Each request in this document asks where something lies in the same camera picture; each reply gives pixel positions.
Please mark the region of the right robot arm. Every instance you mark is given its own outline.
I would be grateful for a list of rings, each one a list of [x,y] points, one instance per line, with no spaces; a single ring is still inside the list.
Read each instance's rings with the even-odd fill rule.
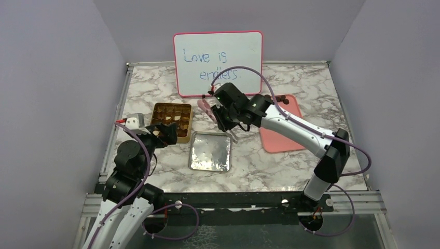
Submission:
[[[223,132],[236,126],[243,131],[248,131],[250,126],[264,128],[303,146],[319,159],[299,197],[304,210],[312,211],[318,207],[324,193],[339,181],[350,157],[347,131],[333,132],[313,126],[281,108],[271,97],[257,94],[248,98],[230,82],[212,87],[208,93],[218,101],[217,105],[211,106],[211,111]]]

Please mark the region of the gold chocolate box tray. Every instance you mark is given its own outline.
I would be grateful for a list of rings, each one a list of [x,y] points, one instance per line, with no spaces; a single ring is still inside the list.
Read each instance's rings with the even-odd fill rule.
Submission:
[[[177,143],[190,142],[193,108],[185,103],[156,103],[150,119],[150,124],[177,124]]]

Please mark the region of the chocolate pile on tray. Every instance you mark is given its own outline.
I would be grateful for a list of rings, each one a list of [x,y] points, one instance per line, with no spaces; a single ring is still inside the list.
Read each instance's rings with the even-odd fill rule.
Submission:
[[[276,95],[274,98],[271,95],[265,94],[264,97],[269,100],[270,104],[274,105],[274,103],[282,103],[284,105],[288,105],[290,103],[289,99],[286,95]]]

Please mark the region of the pink silicone tongs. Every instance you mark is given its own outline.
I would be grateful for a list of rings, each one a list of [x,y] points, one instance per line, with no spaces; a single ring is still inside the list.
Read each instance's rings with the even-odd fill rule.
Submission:
[[[199,99],[197,105],[216,125],[219,124],[206,99]],[[230,137],[235,144],[238,143],[238,137],[232,131],[224,131],[224,133]]]

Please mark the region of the silver tin lid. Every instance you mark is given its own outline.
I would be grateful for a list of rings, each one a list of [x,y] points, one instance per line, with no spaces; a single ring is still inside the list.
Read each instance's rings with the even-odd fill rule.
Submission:
[[[228,172],[232,139],[224,133],[196,132],[191,138],[188,167],[196,171]]]

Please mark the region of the pink-framed whiteboard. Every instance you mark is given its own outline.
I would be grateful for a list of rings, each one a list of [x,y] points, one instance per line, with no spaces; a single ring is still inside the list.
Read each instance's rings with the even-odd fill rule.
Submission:
[[[211,83],[233,83],[246,95],[262,90],[263,34],[260,31],[178,33],[173,37],[177,92],[200,97]]]

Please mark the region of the black table base rail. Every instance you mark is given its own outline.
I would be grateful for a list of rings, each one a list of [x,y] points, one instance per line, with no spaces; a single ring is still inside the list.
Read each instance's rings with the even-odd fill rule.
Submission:
[[[309,213],[312,218],[314,214],[333,211],[327,205],[331,199],[328,194],[314,206],[303,201],[300,191],[165,193],[146,184],[122,207],[134,210],[137,199],[152,204],[163,216],[163,223],[170,226],[189,226],[195,218],[194,211],[199,223],[207,226],[298,225],[298,213]]]

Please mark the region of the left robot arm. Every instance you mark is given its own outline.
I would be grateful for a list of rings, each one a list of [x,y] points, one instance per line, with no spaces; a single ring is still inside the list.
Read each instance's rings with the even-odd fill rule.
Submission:
[[[125,248],[141,223],[163,206],[163,190],[146,183],[156,149],[177,143],[178,125],[157,123],[140,128],[115,123],[132,139],[117,148],[100,209],[83,248]]]

